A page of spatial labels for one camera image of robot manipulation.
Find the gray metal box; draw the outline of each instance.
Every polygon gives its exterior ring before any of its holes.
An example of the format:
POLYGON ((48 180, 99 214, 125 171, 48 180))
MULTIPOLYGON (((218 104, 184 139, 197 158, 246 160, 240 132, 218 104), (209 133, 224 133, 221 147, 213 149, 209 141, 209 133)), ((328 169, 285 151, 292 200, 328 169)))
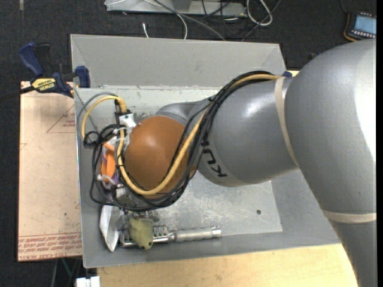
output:
MULTIPOLYGON (((94 94, 112 91, 137 115, 149 116, 165 104, 204 99, 244 72, 285 71, 276 44, 85 35, 72 35, 71 41, 73 67, 87 66, 92 79, 92 88, 76 91, 77 111, 94 94)), ((113 105, 104 102, 92 117, 99 127, 111 123, 113 105)), ((217 224, 223 230, 221 239, 111 253, 98 228, 100 207, 89 197, 90 156, 78 141, 87 268, 339 243, 300 171, 240 188, 222 188, 197 174, 180 200, 160 216, 171 228, 217 224)))

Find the yellow cable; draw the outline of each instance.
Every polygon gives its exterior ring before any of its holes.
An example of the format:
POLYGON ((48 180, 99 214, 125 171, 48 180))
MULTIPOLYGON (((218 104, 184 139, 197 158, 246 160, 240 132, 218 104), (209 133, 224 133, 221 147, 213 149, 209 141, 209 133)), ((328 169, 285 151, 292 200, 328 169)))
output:
MULTIPOLYGON (((242 78, 240 80, 238 80, 237 82, 235 82, 232 87, 242 83, 242 82, 246 82, 246 81, 251 81, 251 80, 259 80, 259 79, 265 79, 265 80, 277 80, 279 77, 276 76, 276 75, 267 75, 267 74, 255 74, 255 75, 250 75, 248 77, 245 77, 245 78, 242 78)), ((141 188, 138 188, 129 178, 129 176, 127 175, 127 172, 125 171, 125 168, 124 168, 124 164, 122 162, 122 158, 121 156, 118 157, 118 166, 120 168, 120 172, 122 174, 122 177, 124 178, 125 182, 128 184, 128 186, 134 190, 134 192, 142 195, 142 196, 151 196, 153 194, 157 194, 158 192, 160 192, 162 189, 164 189, 165 186, 167 186, 167 184, 169 183, 169 181, 173 178, 175 172, 177 171, 178 169, 178 166, 180 165, 186 151, 187 151, 187 148, 190 146, 190 144, 192 143, 192 140, 194 139, 197 131, 198 131, 198 128, 202 122, 202 119, 203 119, 203 116, 204 114, 202 114, 202 116, 200 117, 200 119, 198 120, 198 122, 196 123, 196 125, 193 127, 193 130, 191 130, 188 138, 186 139, 183 147, 181 148, 181 150, 179 151, 179 153, 177 154, 177 157, 176 159, 174 160, 174 163, 170 169, 170 171, 168 172, 168 174, 166 175, 165 179, 162 180, 162 182, 156 187, 156 188, 153 188, 152 190, 143 190, 141 188)), ((123 147, 123 139, 125 137, 125 133, 124 133, 124 130, 120 130, 120 143, 118 145, 118 148, 117 148, 117 154, 121 154, 121 150, 122 150, 122 147, 123 147)))
POLYGON ((86 121, 89 117, 89 114, 93 111, 93 109, 99 105, 101 102, 105 101, 105 100, 116 100, 118 102, 118 105, 120 107, 120 110, 122 113, 125 113, 127 112, 127 107, 126 107, 126 103, 125 101, 120 98, 120 97, 116 97, 116 96, 106 96, 106 97, 103 97, 99 100, 97 100, 89 109, 88 111, 86 112, 85 116, 84 116, 84 119, 83 119, 83 123, 81 124, 81 136, 83 138, 83 140, 85 139, 85 131, 86 131, 86 121))

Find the metal tool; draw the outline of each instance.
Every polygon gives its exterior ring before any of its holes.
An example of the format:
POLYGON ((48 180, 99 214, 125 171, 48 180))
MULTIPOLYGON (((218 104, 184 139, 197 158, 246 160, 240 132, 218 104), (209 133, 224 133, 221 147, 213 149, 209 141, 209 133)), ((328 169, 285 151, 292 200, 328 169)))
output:
MULTIPOLYGON (((219 227, 191 228, 188 230, 172 230, 163 225, 153 227, 153 243, 186 242, 202 239, 219 238, 222 231, 219 227)), ((132 248, 136 243, 130 239, 125 239, 125 232, 120 232, 120 247, 132 248)))

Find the blue clamp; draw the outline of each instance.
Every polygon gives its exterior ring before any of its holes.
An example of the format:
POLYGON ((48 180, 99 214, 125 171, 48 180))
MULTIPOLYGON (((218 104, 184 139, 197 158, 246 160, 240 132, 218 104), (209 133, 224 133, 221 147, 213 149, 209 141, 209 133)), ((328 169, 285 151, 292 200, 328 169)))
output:
POLYGON ((80 80, 80 87, 90 87, 89 72, 85 66, 79 66, 74 73, 64 76, 58 72, 52 73, 49 64, 49 48, 49 44, 36 45, 34 42, 29 42, 19 51, 23 64, 34 73, 34 78, 31 79, 33 90, 39 93, 59 93, 73 97, 73 88, 63 78, 76 76, 80 80))

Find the wooden board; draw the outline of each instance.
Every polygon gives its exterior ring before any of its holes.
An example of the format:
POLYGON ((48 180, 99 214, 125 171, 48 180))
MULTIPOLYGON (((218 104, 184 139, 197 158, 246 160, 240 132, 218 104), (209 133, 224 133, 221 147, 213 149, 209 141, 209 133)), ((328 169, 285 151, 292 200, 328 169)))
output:
POLYGON ((98 275, 102 287, 357 287, 342 245, 104 267, 98 275))
POLYGON ((18 260, 82 254, 74 100, 20 97, 18 260))

